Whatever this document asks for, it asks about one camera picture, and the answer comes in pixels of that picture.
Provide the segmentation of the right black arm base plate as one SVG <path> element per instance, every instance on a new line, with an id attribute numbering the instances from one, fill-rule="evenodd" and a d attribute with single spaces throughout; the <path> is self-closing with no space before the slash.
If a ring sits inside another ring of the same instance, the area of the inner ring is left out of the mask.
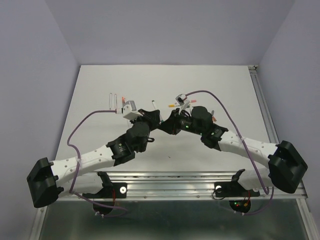
<path id="1" fill-rule="evenodd" d="M 214 196 L 217 198 L 259 197 L 259 191 L 244 189 L 238 182 L 221 181 L 214 183 Z"/>

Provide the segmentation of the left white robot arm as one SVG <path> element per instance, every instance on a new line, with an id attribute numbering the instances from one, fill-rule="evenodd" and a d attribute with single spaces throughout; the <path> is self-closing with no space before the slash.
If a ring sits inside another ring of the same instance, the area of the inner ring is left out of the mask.
<path id="1" fill-rule="evenodd" d="M 84 154 L 76 151 L 76 156 L 49 161 L 44 157 L 36 161 L 26 181 L 35 208 L 54 203 L 65 191 L 74 194 L 77 177 L 92 171 L 116 167 L 133 160 L 137 153 L 146 151 L 147 144 L 153 142 L 150 132 L 160 124 L 160 111 L 139 109 L 131 122 L 132 127 L 124 134 L 103 146 Z"/>

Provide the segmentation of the grey capped marker pen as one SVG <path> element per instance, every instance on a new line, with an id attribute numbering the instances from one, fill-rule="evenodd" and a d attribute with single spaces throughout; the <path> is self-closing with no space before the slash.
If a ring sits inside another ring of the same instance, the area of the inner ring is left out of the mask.
<path id="1" fill-rule="evenodd" d="M 109 110 L 112 109 L 112 102 L 113 102 L 113 94 L 112 93 L 109 93 L 109 98 L 108 98 L 108 107 L 109 107 Z"/>

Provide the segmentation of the green capped marker pen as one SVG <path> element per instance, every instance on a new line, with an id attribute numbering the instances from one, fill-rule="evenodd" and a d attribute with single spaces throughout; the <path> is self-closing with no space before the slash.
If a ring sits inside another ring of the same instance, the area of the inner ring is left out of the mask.
<path id="1" fill-rule="evenodd" d="M 160 110 L 159 110 L 159 108 L 158 108 L 158 106 L 156 104 L 156 101 L 152 100 L 151 103 L 152 103 L 152 106 L 153 106 L 154 110 L 159 112 L 159 122 L 162 124 L 164 122 L 164 120 L 163 120 L 161 112 L 160 112 Z"/>

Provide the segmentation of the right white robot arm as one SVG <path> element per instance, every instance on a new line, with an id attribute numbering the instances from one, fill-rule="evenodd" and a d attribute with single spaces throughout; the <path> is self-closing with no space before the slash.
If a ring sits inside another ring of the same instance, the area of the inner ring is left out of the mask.
<path id="1" fill-rule="evenodd" d="M 210 149 L 236 154 L 261 164 L 261 169 L 241 169 L 232 177 L 229 187 L 235 195 L 261 186 L 276 187 L 293 194 L 308 169 L 291 142 L 283 140 L 276 144 L 241 137 L 215 124 L 203 106 L 194 107 L 191 113 L 177 108 L 158 128 L 170 135 L 177 135 L 180 131 L 199 135 L 201 142 Z"/>

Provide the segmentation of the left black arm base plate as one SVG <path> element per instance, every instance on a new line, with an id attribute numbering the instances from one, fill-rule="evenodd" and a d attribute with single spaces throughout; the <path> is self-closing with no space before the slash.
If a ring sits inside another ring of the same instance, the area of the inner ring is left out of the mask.
<path id="1" fill-rule="evenodd" d="M 126 182 L 113 182 L 112 186 L 103 187 L 97 193 L 83 193 L 88 199 L 125 199 L 127 197 L 128 184 Z"/>

